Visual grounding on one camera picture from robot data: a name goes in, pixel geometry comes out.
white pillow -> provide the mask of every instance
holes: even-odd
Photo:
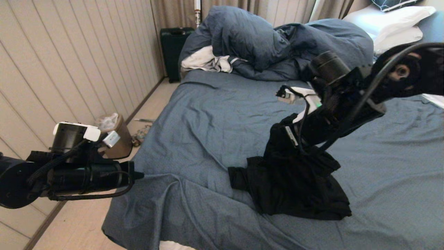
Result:
[[[391,12],[381,12],[377,6],[371,4],[348,14],[344,20],[365,30],[375,46],[378,46],[386,37],[413,27],[435,12],[436,9],[429,6],[408,6]]]
[[[375,54],[380,55],[395,46],[419,41],[422,39],[422,36],[422,31],[417,26],[413,26],[404,31],[392,34],[380,43],[375,44],[374,52]]]

bed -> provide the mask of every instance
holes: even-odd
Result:
[[[328,149],[341,163],[333,176],[351,217],[261,215],[247,192],[231,188],[227,168],[262,155],[270,127],[304,106],[276,99],[282,81],[249,76],[188,72],[134,158],[144,179],[111,202],[102,229],[112,241],[127,249],[159,241],[198,250],[444,247],[443,109],[422,96],[387,101],[385,116]]]

patterned pillowcase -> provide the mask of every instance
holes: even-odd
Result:
[[[402,7],[414,5],[422,0],[372,0],[383,12],[389,12]]]

plastic bag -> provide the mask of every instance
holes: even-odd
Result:
[[[118,117],[118,113],[113,113],[107,117],[100,117],[95,121],[94,126],[98,127],[100,131],[110,130],[115,127]]]

pillow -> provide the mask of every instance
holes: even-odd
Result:
[[[410,6],[384,13],[371,4],[360,11],[350,13],[344,20],[365,30],[373,39],[374,46],[378,47],[386,37],[413,27],[435,12],[434,7]]]
[[[372,0],[383,12],[389,12],[402,7],[414,5],[422,0]]]
[[[375,54],[380,55],[395,46],[419,41],[422,39],[422,36],[423,34],[421,30],[417,26],[413,26],[399,33],[392,34],[375,45]]]

